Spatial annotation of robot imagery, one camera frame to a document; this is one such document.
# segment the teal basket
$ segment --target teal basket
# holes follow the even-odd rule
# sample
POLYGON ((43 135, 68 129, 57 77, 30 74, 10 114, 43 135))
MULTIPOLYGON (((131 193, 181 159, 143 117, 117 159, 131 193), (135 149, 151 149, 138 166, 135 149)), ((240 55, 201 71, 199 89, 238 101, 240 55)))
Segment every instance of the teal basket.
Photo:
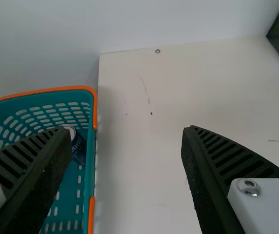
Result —
POLYGON ((86 86, 68 86, 0 98, 0 148, 62 124, 87 141, 86 167, 72 161, 39 233, 92 234, 97 97, 86 86))

